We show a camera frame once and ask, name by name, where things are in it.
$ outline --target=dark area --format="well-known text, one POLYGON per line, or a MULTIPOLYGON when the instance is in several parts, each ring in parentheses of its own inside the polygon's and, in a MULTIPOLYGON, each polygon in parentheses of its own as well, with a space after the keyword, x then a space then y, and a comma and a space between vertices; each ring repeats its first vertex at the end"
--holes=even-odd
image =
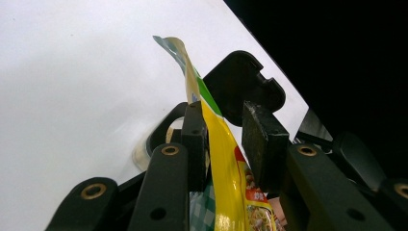
POLYGON ((356 134, 408 178, 408 1, 225 2, 333 137, 356 134))

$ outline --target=plaid fabric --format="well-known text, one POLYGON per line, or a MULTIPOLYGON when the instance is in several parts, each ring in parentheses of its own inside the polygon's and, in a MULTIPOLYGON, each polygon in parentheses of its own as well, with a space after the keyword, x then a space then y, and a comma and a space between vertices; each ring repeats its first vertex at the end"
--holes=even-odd
POLYGON ((204 192, 190 192, 190 230, 214 230, 216 223, 216 197, 213 179, 204 192))

